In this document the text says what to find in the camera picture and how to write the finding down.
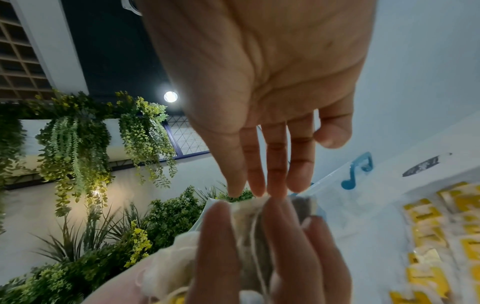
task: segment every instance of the blue music note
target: blue music note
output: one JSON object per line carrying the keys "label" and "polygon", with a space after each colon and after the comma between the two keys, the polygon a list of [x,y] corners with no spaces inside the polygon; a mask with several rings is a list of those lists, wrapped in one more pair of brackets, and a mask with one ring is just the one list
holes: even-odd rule
{"label": "blue music note", "polygon": [[374,169],[374,161],[372,159],[372,154],[370,152],[366,152],[359,156],[356,160],[351,162],[350,164],[350,179],[344,180],[341,182],[341,187],[345,190],[352,190],[357,186],[357,182],[355,180],[355,168],[360,166],[360,164],[368,159],[368,164],[361,167],[363,172],[370,172]]}

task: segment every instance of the hanging plant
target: hanging plant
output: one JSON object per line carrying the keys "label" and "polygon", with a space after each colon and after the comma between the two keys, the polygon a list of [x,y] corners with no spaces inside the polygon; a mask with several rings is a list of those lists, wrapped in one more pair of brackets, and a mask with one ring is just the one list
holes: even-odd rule
{"label": "hanging plant", "polygon": [[5,185],[14,171],[21,169],[25,130],[11,104],[0,104],[0,234],[4,232]]}
{"label": "hanging plant", "polygon": [[128,156],[138,169],[140,182],[145,182],[140,173],[140,164],[143,163],[149,172],[150,181],[155,186],[170,188],[171,182],[164,175],[164,168],[160,163],[162,158],[166,160],[170,178],[177,172],[173,159],[176,153],[162,126],[162,121],[167,118],[166,107],[149,103],[142,97],[134,100],[127,92],[118,92],[116,96],[121,111],[120,135]]}
{"label": "hanging plant", "polygon": [[36,138],[44,145],[39,174],[46,181],[56,181],[55,214],[65,216],[70,199],[78,202],[82,194],[87,206],[99,213],[106,206],[107,185],[112,181],[107,156],[111,137],[103,122],[108,107],[99,110],[95,101],[81,92],[78,96],[59,95],[52,101],[55,118]]}

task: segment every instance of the grid ceiling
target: grid ceiling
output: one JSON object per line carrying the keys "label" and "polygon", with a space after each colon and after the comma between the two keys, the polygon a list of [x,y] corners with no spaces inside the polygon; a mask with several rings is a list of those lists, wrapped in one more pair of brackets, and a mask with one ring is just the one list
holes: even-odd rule
{"label": "grid ceiling", "polygon": [[0,0],[0,101],[52,98],[52,87],[9,2]]}

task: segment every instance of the tea bag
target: tea bag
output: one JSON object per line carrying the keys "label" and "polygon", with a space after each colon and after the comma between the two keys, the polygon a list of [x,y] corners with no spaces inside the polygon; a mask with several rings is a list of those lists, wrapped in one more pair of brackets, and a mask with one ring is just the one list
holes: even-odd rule
{"label": "tea bag", "polygon": [[[313,213],[314,202],[310,198],[286,199],[291,199],[300,222]],[[241,289],[258,292],[264,298],[269,294],[274,270],[262,226],[262,208],[267,200],[268,197],[254,198],[231,206],[231,223],[241,262]],[[144,295],[167,304],[188,290],[194,275],[199,235],[198,231],[181,234],[172,246],[153,254],[151,266],[145,270],[141,283]]]}

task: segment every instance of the palm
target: palm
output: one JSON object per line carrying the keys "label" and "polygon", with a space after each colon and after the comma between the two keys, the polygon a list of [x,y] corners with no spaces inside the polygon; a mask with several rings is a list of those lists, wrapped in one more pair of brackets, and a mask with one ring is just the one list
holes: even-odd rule
{"label": "palm", "polygon": [[[315,142],[351,135],[353,92],[375,0],[164,0],[140,3],[183,108],[237,195],[263,194],[256,125],[267,142],[268,192],[310,184]],[[313,111],[322,127],[314,133]],[[287,175],[286,127],[292,155]]]}

